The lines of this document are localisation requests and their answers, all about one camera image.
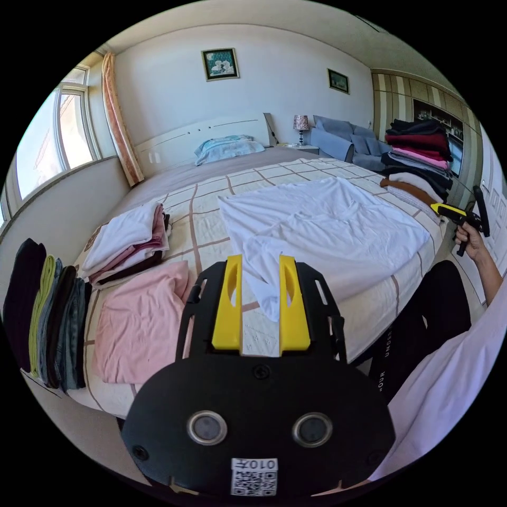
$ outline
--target window frame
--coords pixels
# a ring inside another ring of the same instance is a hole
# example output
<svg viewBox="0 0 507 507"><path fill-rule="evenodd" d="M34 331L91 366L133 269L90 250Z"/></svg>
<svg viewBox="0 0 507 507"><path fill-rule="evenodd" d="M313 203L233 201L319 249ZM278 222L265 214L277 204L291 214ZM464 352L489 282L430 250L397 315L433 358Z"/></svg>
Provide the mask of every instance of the window frame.
<svg viewBox="0 0 507 507"><path fill-rule="evenodd" d="M69 161L67 159L67 155L65 153L65 148L63 144L62 130L61 130L61 122L60 122L60 107L61 107L61 98L62 95L78 95L81 98L81 114L83 121L83 130L86 138L86 142L88 144L88 148L90 149L90 154L92 157L92 162L96 162L102 159L102 154L100 152L99 145L97 143L97 139L95 136L95 132L93 129L93 122L91 120L90 113L90 98L89 98L89 71L90 68L84 65L76 65L75 68L84 70L84 84L74 83L70 81L61 81L58 86L51 92L55 93L54 103L53 103L53 114L52 114L52 122L51 127L53 129L53 139L55 144L55 151L57 153L58 161L62 168L62 171L58 173L53 178L50 178L42 185L34 188L32 192L25 196L24 199L21 198L20 187L17 179L17 150L14 154L14 157L11 162L11 166L9 171L7 172L7 178L5 180L4 188L2 189L2 193L0 195L0 206L2 208L2 214L4 216L4 222L0 224L3 227L20 209L24 202L33 197L34 194L40 192L46 184L53 182L55 179L61 177L61 175L65 172L72 172L77 169L77 167L70 167Z"/></svg>

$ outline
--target white wall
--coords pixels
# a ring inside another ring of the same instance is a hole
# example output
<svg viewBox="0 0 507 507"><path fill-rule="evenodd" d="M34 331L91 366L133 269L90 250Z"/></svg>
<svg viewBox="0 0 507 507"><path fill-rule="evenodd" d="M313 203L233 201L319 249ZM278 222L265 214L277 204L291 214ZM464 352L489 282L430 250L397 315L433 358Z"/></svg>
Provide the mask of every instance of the white wall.
<svg viewBox="0 0 507 507"><path fill-rule="evenodd" d="M21 209L0 239L0 308L16 253L32 238L46 251L72 264L105 216L130 188L117 157L94 162L48 186Z"/></svg>
<svg viewBox="0 0 507 507"><path fill-rule="evenodd" d="M201 51L215 48L235 48L240 79L206 82ZM327 68L349 77L350 95L329 88ZM364 127L373 120L368 67L310 37L264 26L201 26L160 35L119 54L115 72L134 145L242 109L272 113L280 142L298 140L295 114Z"/></svg>

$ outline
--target red folded sweater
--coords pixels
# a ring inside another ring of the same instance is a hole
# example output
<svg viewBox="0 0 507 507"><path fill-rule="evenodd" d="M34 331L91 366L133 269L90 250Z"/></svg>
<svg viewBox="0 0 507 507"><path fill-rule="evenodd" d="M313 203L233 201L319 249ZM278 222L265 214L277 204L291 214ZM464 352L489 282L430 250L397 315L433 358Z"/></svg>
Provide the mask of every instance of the red folded sweater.
<svg viewBox="0 0 507 507"><path fill-rule="evenodd" d="M449 156L449 144L445 134L430 134L430 135L403 135L393 136L386 134L386 142L390 145L398 144L403 146L411 146L417 149L429 149L438 151L441 155Z"/></svg>
<svg viewBox="0 0 507 507"><path fill-rule="evenodd" d="M406 149L408 152L417 153L418 155L422 155L424 157L432 158L433 160L438 160L440 162L444 162L447 159L440 155L440 152L434 151L432 149L422 149L422 148L413 148L412 146L405 146L404 144L391 144L393 148Z"/></svg>

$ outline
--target white folded towel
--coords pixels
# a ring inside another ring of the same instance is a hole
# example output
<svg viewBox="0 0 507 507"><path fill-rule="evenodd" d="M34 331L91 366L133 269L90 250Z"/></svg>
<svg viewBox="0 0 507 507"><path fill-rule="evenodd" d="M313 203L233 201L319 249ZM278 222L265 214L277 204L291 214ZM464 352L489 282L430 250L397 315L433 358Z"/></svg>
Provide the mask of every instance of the white folded towel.
<svg viewBox="0 0 507 507"><path fill-rule="evenodd" d="M150 241L158 202L149 202L114 217L98 233L83 263L85 273L95 273L132 245Z"/></svg>
<svg viewBox="0 0 507 507"><path fill-rule="evenodd" d="M443 199L433 190L432 186L420 176L411 173L397 173L389 175L390 181L402 181L416 186L418 189L426 192L435 202L443 203Z"/></svg>

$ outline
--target pink shirt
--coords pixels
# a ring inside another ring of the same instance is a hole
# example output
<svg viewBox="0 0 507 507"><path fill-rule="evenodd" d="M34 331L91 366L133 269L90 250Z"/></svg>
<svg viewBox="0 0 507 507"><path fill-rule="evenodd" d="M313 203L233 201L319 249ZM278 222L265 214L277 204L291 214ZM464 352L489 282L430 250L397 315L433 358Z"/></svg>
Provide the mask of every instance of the pink shirt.
<svg viewBox="0 0 507 507"><path fill-rule="evenodd" d="M187 261L165 262L105 297L92 361L104 382L141 384L174 362L193 282Z"/></svg>

